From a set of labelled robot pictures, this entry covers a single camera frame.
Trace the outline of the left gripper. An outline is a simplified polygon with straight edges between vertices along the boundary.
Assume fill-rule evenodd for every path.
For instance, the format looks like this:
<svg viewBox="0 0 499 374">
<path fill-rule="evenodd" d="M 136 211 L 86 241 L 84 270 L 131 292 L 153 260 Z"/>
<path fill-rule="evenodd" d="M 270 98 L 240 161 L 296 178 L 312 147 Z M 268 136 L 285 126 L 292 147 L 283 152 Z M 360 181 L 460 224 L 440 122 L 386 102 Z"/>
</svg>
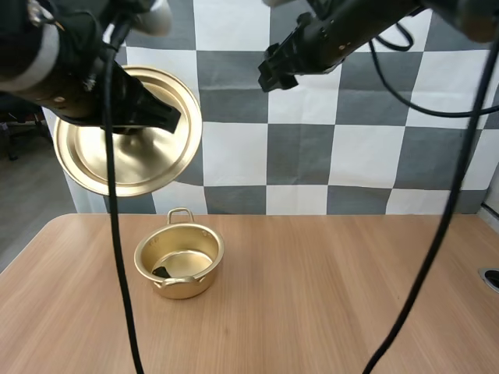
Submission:
<svg viewBox="0 0 499 374">
<path fill-rule="evenodd" d="M 102 123 L 106 131 L 128 134 L 155 127 L 173 134 L 181 112 L 161 101 L 135 77 L 105 72 L 102 82 Z"/>
</svg>

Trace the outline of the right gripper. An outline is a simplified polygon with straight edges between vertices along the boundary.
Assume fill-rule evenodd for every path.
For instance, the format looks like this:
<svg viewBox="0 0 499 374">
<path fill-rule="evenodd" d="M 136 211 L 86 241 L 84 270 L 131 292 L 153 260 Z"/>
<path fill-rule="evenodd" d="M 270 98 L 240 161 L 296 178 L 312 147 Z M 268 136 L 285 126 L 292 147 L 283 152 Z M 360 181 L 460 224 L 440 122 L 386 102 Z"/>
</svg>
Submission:
<svg viewBox="0 0 499 374">
<path fill-rule="evenodd" d="M 313 71 L 304 40 L 304 31 L 312 21 L 310 12 L 302 13 L 296 20 L 296 28 L 281 43 L 272 44 L 265 51 L 264 60 L 258 66 L 258 83 L 263 92 L 290 90 L 298 85 L 295 75 Z"/>
</svg>

